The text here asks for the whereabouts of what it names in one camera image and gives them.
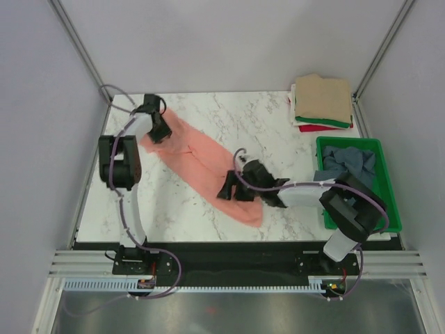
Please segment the salmon pink t shirt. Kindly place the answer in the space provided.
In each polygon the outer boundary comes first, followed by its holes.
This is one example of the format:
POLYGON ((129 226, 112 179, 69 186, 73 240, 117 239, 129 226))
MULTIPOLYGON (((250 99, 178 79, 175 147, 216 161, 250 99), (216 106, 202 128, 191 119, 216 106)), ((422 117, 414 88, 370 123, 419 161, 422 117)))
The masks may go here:
POLYGON ((144 136, 140 144, 158 158, 210 205, 232 219, 255 228, 263 222, 263 206, 259 199, 242 202, 217 198, 227 172, 233 169, 233 155, 211 137, 181 119, 168 109, 163 119, 172 134, 161 143, 144 136))

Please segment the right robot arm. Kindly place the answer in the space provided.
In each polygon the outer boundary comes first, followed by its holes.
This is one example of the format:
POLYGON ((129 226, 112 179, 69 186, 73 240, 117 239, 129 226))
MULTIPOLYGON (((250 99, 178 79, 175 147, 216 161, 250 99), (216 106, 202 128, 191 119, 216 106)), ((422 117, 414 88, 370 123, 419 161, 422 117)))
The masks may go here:
POLYGON ((336 224, 318 256, 320 269, 336 273, 349 252, 358 249, 387 218, 385 203, 348 171, 330 179, 294 182, 277 178, 258 160, 246 154, 235 158, 216 196, 221 200, 252 202, 261 199, 270 207, 321 207, 336 224))

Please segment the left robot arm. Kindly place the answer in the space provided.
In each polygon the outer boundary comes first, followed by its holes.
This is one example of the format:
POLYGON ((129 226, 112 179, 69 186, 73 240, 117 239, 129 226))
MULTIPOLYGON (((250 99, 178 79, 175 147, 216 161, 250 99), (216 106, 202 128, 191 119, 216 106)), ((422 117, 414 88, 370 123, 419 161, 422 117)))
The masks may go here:
POLYGON ((142 246, 147 240, 138 205, 138 184, 142 177, 138 144, 144 137, 154 144, 171 137, 172 130, 163 118, 165 111, 162 97, 146 94, 117 135, 102 135, 98 139, 99 176, 117 196, 120 245, 125 248, 142 246))

